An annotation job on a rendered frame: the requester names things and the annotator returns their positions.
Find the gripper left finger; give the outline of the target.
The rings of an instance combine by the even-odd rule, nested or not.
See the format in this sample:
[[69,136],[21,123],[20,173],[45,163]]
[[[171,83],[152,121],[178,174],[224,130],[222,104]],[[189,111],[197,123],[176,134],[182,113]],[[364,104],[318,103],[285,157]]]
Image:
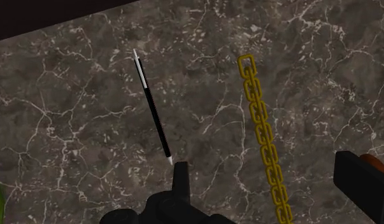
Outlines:
[[175,163],[172,189],[149,196],[142,213],[132,209],[112,210],[99,224],[191,224],[188,163]]

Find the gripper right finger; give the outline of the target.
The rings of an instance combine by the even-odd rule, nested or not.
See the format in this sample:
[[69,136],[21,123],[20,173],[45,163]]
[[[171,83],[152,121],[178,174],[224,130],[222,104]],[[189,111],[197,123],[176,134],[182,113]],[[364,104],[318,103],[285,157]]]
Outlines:
[[350,151],[338,151],[334,184],[375,224],[384,224],[384,173]]

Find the orange round object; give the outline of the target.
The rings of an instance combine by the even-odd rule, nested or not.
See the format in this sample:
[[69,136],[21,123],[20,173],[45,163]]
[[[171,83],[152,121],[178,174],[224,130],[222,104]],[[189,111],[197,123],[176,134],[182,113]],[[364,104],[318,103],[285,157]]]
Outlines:
[[365,153],[360,155],[359,158],[373,166],[378,171],[384,173],[384,163],[375,156]]

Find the black and white pen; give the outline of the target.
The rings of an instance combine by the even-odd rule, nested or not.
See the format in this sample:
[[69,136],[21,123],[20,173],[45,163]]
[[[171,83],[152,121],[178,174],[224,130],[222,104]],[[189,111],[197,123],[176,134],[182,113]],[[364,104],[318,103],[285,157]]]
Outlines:
[[171,155],[171,152],[170,152],[167,140],[166,140],[164,130],[162,128],[162,124],[160,122],[159,114],[158,114],[157,109],[155,107],[152,93],[151,93],[149,86],[148,86],[148,81],[147,81],[147,78],[145,76],[145,72],[143,70],[143,65],[141,63],[141,59],[138,56],[135,49],[133,49],[132,52],[133,52],[133,60],[134,60],[134,63],[136,65],[136,69],[138,71],[138,75],[139,75],[139,78],[141,80],[143,90],[144,90],[151,114],[153,116],[153,121],[155,123],[155,127],[157,129],[159,139],[160,139],[160,142],[162,144],[162,148],[164,150],[164,154],[165,154],[168,162],[170,163],[170,165],[173,165],[173,158],[172,158],[172,155]]

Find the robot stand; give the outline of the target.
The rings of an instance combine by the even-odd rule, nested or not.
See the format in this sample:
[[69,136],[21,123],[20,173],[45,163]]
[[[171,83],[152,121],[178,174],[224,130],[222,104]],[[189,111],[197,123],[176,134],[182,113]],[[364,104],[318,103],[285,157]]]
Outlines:
[[137,0],[0,0],[0,40]]

